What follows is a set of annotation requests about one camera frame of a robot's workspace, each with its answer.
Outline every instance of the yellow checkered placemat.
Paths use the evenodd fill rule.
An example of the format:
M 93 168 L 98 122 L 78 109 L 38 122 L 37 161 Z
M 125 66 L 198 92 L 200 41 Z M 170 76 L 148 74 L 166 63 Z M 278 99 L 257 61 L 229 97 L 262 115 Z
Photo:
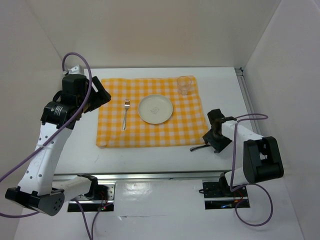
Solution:
M 99 108 L 96 145 L 108 148 L 165 147 L 204 144 L 208 131 L 194 76 L 188 95 L 178 93 L 177 77 L 172 78 L 108 78 L 103 87 L 111 101 Z M 173 104 L 172 116 L 164 123 L 149 124 L 138 114 L 139 102 L 151 94 L 161 94 Z M 125 99 L 130 100 L 126 129 L 122 129 Z

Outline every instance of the silver fork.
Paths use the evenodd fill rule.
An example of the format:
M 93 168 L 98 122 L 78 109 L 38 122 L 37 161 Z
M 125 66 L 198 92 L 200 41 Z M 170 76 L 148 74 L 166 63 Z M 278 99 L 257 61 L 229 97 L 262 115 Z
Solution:
M 130 100 L 126 99 L 124 102 L 124 109 L 125 109 L 125 114 L 124 114 L 124 119 L 123 119 L 123 124 L 122 124 L 122 129 L 125 130 L 126 129 L 126 125 L 127 125 L 127 111 L 130 108 Z

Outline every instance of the clear glass cup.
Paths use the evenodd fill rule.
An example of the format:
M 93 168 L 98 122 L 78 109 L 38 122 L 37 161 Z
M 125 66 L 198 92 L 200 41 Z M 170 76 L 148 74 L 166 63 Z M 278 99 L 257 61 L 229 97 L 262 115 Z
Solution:
M 191 88 L 192 80 L 188 76 L 180 76 L 176 80 L 178 85 L 178 93 L 182 96 L 188 95 L 188 92 Z

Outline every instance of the plate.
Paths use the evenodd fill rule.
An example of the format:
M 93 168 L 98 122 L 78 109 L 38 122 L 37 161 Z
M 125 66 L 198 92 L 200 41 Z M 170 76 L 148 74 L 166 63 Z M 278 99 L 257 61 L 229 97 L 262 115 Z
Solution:
M 174 111 L 169 98 L 152 94 L 143 98 L 138 105 L 140 118 L 149 124 L 161 124 L 167 121 Z

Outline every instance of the fork handle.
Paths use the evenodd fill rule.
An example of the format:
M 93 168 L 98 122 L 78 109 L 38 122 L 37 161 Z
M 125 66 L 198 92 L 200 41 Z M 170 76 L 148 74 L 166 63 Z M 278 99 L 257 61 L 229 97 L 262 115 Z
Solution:
M 128 109 L 125 110 L 125 114 L 124 114 L 124 119 L 123 119 L 123 124 L 122 124 L 123 130 L 126 129 L 126 125 L 127 125 L 127 111 L 128 111 Z

